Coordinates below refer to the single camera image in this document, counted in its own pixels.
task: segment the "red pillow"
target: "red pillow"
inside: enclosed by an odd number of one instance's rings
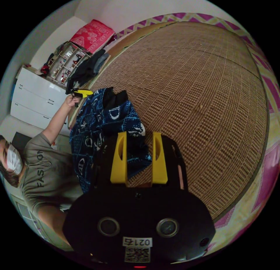
[[[70,41],[94,54],[102,49],[114,34],[110,27],[98,20],[92,20],[80,28]]]

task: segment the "shelf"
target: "shelf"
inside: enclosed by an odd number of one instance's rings
[[[70,56],[64,57],[66,53],[69,52]],[[78,57],[76,56],[79,54],[81,56],[79,62],[77,64],[74,64],[73,61],[76,61]],[[89,56],[83,52],[82,49],[74,45],[73,43],[70,43],[59,55],[58,58],[54,61],[54,64],[52,64],[52,69],[50,69],[50,78],[58,83],[59,85],[65,87],[67,80],[69,77],[73,75],[76,68],[83,62],[85,59],[88,59]]]
[[[49,68],[49,70],[52,70],[52,68],[53,68],[53,66],[54,66],[54,64],[56,63],[56,59],[53,61],[53,63],[50,65],[50,68]]]

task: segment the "blue garment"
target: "blue garment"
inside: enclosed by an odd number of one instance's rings
[[[112,135],[127,132],[128,179],[152,162],[145,144],[145,128],[131,102],[124,99],[119,106],[105,108],[103,98],[108,90],[113,89],[100,89],[88,96],[69,137],[74,170],[84,193],[90,188],[94,156],[103,142]]]
[[[93,72],[95,74],[98,74],[99,73],[99,70],[101,68],[101,66],[103,65],[103,63],[105,62],[105,60],[108,58],[109,54],[108,53],[105,53],[103,54],[102,56],[100,56],[98,58],[98,60],[96,61],[95,65],[94,65],[94,69],[93,69]]]

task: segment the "qr code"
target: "qr code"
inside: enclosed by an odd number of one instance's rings
[[[125,262],[150,262],[151,248],[125,248]]]

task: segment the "dresser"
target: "dresser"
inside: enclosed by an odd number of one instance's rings
[[[45,129],[66,97],[64,88],[23,66],[17,75],[10,114],[21,121]],[[70,134],[67,122],[68,119],[64,122],[61,135]]]

